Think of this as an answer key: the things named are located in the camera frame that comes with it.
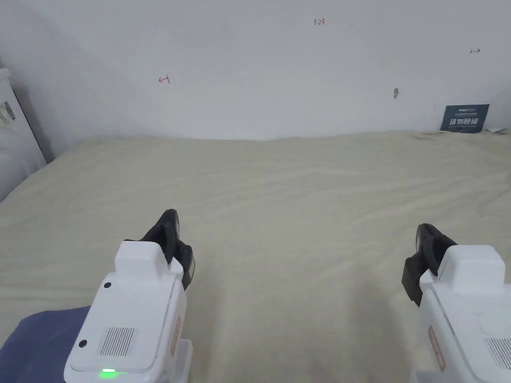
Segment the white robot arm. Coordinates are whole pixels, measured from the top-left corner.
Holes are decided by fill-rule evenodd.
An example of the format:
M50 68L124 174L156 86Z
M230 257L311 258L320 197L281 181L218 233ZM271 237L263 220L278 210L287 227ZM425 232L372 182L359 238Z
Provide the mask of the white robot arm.
M418 254L422 245L418 241ZM436 248L437 258L445 253L436 270L428 268L420 276L418 302L420 332L436 370L414 371L411 382L510 382L511 285L504 283L502 258L491 246ZM403 285L413 299L413 272L406 269Z
M178 234L172 239L178 241ZM190 248L191 262L186 268L171 255L168 263L162 244L121 243L115 272L101 282L67 359L66 383L106 379L187 383L193 348L190 341L181 339L181 332L187 307L185 288L195 262Z

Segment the blue cloth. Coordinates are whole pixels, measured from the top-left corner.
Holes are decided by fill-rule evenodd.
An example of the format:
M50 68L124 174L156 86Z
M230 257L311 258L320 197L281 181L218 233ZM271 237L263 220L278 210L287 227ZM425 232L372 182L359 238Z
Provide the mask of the blue cloth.
M64 366L89 308L23 319L0 349L0 382L64 383Z

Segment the bed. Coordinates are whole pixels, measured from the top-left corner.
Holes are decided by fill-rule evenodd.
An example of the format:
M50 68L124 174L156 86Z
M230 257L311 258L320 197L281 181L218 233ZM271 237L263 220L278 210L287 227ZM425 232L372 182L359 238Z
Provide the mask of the bed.
M91 304L120 242L167 208L194 249L191 382L404 382L428 368L401 286L418 224L506 262L511 139L358 134L87 141L0 203L0 343Z

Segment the white wall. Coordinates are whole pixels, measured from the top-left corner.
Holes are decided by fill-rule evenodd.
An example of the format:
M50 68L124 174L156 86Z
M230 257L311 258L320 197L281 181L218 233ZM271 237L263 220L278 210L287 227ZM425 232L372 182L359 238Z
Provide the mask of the white wall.
M98 136L431 130L448 104L490 103L491 126L511 117L510 14L509 0L2 0L0 62L47 156Z

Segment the dark sign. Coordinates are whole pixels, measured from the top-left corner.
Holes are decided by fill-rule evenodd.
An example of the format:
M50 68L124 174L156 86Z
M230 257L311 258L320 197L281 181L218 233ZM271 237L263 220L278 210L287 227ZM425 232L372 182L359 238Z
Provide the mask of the dark sign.
M446 106L440 130L459 133L479 133L488 114L489 104Z

